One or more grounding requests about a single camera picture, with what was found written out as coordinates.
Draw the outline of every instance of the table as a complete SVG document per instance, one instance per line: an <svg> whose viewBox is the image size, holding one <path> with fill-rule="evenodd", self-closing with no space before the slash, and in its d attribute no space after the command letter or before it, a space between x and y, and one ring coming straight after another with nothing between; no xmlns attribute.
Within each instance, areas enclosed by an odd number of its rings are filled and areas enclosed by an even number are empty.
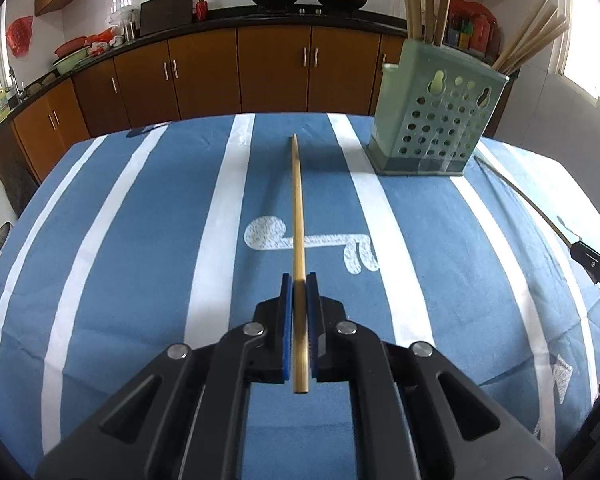
<svg viewBox="0 0 600 480"><path fill-rule="evenodd" d="M600 380L600 289L475 160L464 177L376 176L372 118L244 114L72 147L0 258L0 437L43 453L170 343L216 342L292 268L290 134L320 292L389 342L428 340L551 450ZM600 251L568 172L485 139L483 157ZM254 384L243 478L354 477L345 384Z"/></svg>

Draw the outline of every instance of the black countertop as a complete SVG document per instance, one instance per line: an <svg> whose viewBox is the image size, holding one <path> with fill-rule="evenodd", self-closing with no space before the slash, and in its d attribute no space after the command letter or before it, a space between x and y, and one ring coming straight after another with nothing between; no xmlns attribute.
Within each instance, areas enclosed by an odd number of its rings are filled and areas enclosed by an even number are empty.
<svg viewBox="0 0 600 480"><path fill-rule="evenodd" d="M178 36L195 34L196 32L205 32L206 30L216 30L218 28L248 27L250 25L317 25L322 27L348 28L351 30L360 30L363 32L375 32L377 34L391 34L392 36L407 37L406 20L368 12L366 10L356 10L352 14L327 14L320 5L295 5L288 12L261 12L257 6L227 7L224 9L213 9L208 12L206 21L185 27L170 28L155 34L143 36L135 41L124 43L119 47L112 48L100 56L93 57L87 62L83 62L68 73L57 77L53 82L44 86L30 98L21 102L11 109L9 115L4 118L0 124L7 120L12 120L33 101L42 97L52 88L70 78L72 75L85 70L96 63L122 54L134 48L145 46L158 41L170 40Z"/></svg>

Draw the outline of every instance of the green plastic utensil holder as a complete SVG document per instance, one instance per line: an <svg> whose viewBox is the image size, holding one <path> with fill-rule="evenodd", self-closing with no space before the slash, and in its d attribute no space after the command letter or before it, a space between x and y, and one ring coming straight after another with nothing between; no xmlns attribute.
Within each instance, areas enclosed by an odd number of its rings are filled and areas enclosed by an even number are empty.
<svg viewBox="0 0 600 480"><path fill-rule="evenodd" d="M450 47L406 40L382 67L369 144L381 174L462 175L509 78Z"/></svg>

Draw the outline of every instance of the red bowl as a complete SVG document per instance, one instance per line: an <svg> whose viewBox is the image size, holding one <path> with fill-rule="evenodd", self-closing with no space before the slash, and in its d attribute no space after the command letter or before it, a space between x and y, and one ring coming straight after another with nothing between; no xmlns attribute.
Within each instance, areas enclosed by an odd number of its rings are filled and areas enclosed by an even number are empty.
<svg viewBox="0 0 600 480"><path fill-rule="evenodd" d="M56 56L58 59L64 56L68 56L69 54L74 53L76 50L80 50L84 47L84 40L86 40L86 36L81 36L80 38L75 38L74 40L67 41L63 43L58 48L56 48Z"/></svg>

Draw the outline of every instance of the window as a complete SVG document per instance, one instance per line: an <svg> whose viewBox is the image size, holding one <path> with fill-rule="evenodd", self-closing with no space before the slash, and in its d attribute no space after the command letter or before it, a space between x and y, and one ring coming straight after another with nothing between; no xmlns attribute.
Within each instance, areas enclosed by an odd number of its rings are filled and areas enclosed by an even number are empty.
<svg viewBox="0 0 600 480"><path fill-rule="evenodd" d="M571 30L562 74L600 98L600 1L571 0Z"/></svg>

